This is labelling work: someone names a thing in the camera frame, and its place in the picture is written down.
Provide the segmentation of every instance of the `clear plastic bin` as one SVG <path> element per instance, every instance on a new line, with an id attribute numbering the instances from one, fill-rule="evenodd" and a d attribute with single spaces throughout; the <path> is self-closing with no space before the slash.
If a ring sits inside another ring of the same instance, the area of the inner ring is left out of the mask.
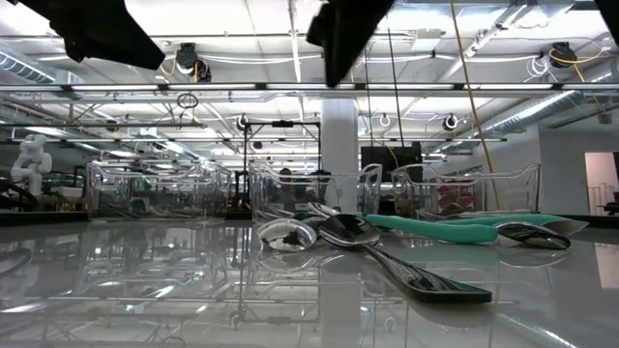
<path id="1" fill-rule="evenodd" d="M 317 202 L 343 213 L 377 214 L 382 165 L 357 175 L 281 175 L 268 164 L 250 164 L 251 210 L 255 222 L 289 213 L 306 213 Z"/>
<path id="2" fill-rule="evenodd" d="M 90 218 L 214 220 L 225 216 L 232 172 L 212 163 L 181 175 L 145 175 L 88 164 Z"/>
<path id="3" fill-rule="evenodd" d="M 407 165 L 392 172 L 396 211 L 410 218 L 538 213 L 540 169 L 534 164 L 510 173 L 446 176 L 427 164 Z"/>

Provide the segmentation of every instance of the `pillar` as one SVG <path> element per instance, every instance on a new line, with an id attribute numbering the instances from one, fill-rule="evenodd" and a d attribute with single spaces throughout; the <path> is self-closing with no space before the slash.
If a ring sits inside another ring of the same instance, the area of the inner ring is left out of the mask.
<path id="1" fill-rule="evenodd" d="M 357 104 L 354 100 L 322 101 L 322 163 L 333 175 L 359 172 Z M 326 193 L 327 204 L 341 207 L 343 213 L 357 211 L 357 182 L 336 179 Z"/>

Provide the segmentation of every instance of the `humanoid robot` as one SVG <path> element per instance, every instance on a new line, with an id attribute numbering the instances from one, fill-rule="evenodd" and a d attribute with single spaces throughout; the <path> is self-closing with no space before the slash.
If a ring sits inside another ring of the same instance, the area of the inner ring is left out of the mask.
<path id="1" fill-rule="evenodd" d="M 28 191 L 32 195 L 41 194 L 42 174 L 51 171 L 51 155 L 44 152 L 43 146 L 47 142 L 45 135 L 30 134 L 26 136 L 26 141 L 19 145 L 19 158 L 11 169 L 11 180 L 20 183 L 28 180 Z M 22 168 L 26 162 L 30 162 L 27 168 Z"/>

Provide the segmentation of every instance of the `pipe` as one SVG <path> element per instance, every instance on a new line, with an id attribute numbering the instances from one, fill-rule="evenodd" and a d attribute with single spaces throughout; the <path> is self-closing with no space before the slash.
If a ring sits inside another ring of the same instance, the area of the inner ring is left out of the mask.
<path id="1" fill-rule="evenodd" d="M 619 82 L 619 58 L 613 58 L 609 62 L 590 69 L 584 76 L 590 83 Z M 568 83 L 570 82 L 579 83 L 580 79 L 575 77 Z M 485 122 L 483 130 L 484 132 L 508 133 L 516 129 L 523 129 L 547 117 L 567 111 L 586 100 L 587 97 L 583 92 L 572 90 L 555 93 L 537 100 L 525 101 Z M 459 136 L 466 139 L 478 136 L 478 134 L 476 131 L 469 130 Z"/>

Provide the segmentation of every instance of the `cable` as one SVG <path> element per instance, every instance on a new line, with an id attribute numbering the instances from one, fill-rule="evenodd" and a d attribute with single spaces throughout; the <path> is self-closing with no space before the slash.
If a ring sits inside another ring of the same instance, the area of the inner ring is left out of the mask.
<path id="1" fill-rule="evenodd" d="M 389 152 L 391 153 L 391 156 L 394 157 L 394 161 L 396 162 L 396 168 L 399 168 L 398 158 L 396 157 L 396 154 L 394 153 L 394 150 L 392 148 L 390 148 L 389 146 L 387 146 L 387 145 L 385 145 L 385 147 L 387 149 L 389 149 Z"/>
<path id="2" fill-rule="evenodd" d="M 178 53 L 178 49 L 174 51 L 174 62 L 172 62 L 172 72 L 167 72 L 164 68 L 163 68 L 163 64 L 161 64 L 159 66 L 159 69 L 162 70 L 162 73 L 166 76 L 172 76 L 174 74 L 174 72 L 176 72 L 176 54 Z"/>
<path id="3" fill-rule="evenodd" d="M 556 49 L 553 48 L 553 49 L 550 50 L 550 52 L 548 54 L 550 55 L 550 57 L 552 59 L 554 59 L 557 62 L 567 63 L 567 64 L 582 64 L 582 63 L 591 62 L 592 60 L 596 60 L 596 59 L 600 58 L 602 53 L 605 52 L 605 49 L 604 48 L 600 49 L 600 52 L 598 54 L 596 54 L 595 56 L 593 56 L 593 57 L 589 57 L 587 59 L 583 59 L 583 60 L 579 60 L 579 61 L 577 61 L 577 60 L 576 61 L 571 61 L 571 60 L 565 60 L 565 59 L 557 58 L 557 57 L 552 55 L 552 52 L 554 52 L 554 51 L 556 51 Z"/>
<path id="4" fill-rule="evenodd" d="M 367 59 L 368 59 L 368 47 L 365 46 L 364 47 L 364 61 L 366 61 Z M 371 163 L 374 163 L 374 128 L 373 128 L 373 125 L 371 123 L 371 103 L 370 103 L 370 100 L 369 100 L 370 96 L 369 96 L 369 72 L 368 72 L 368 65 L 366 65 L 366 90 L 368 91 L 369 146 L 371 148 L 370 153 L 369 153 L 369 161 Z"/>
<path id="5" fill-rule="evenodd" d="M 398 109 L 399 140 L 402 143 L 402 149 L 403 149 L 406 146 L 404 146 L 404 132 L 402 131 L 402 119 L 399 113 L 398 76 L 396 75 L 396 62 L 394 62 L 394 44 L 391 40 L 391 28 L 390 27 L 387 28 L 387 34 L 389 35 L 389 50 L 391 52 L 391 59 L 392 59 L 391 69 L 394 74 L 394 92 L 396 93 L 396 108 Z"/>
<path id="6" fill-rule="evenodd" d="M 484 147 L 484 153 L 486 154 L 487 168 L 490 174 L 493 174 L 494 166 L 492 165 L 492 159 L 490 158 L 490 151 L 487 149 L 486 138 L 484 137 L 484 130 L 482 130 L 482 125 L 480 124 L 480 118 L 479 118 L 479 115 L 477 114 L 477 107 L 475 106 L 475 100 L 473 99 L 473 89 L 471 88 L 471 80 L 468 75 L 466 59 L 464 58 L 464 48 L 462 47 L 462 39 L 460 38 L 460 31 L 457 27 L 456 1 L 450 0 L 450 5 L 452 8 L 452 18 L 454 19 L 454 28 L 456 29 L 457 46 L 459 47 L 460 59 L 462 60 L 462 69 L 464 70 L 464 79 L 466 79 L 466 85 L 468 86 L 467 88 L 468 98 L 471 101 L 471 109 L 473 111 L 473 121 L 475 122 L 475 127 L 477 128 L 477 132 L 480 135 L 480 139 L 482 140 L 482 146 Z"/>
<path id="7" fill-rule="evenodd" d="M 578 68 L 578 64 L 574 64 L 574 69 L 576 70 L 576 73 L 578 74 L 578 77 L 580 77 L 580 80 L 582 81 L 582 83 L 586 83 L 587 81 L 584 79 L 582 72 L 580 72 L 580 69 Z M 602 104 L 600 103 L 600 101 L 598 101 L 596 96 L 591 96 L 591 97 L 593 97 L 593 100 L 596 102 L 596 105 L 598 106 L 600 111 L 603 112 L 606 115 L 606 117 L 608 117 L 609 120 L 612 120 L 612 115 L 610 115 L 608 110 L 606 110 L 606 108 L 602 106 Z"/>

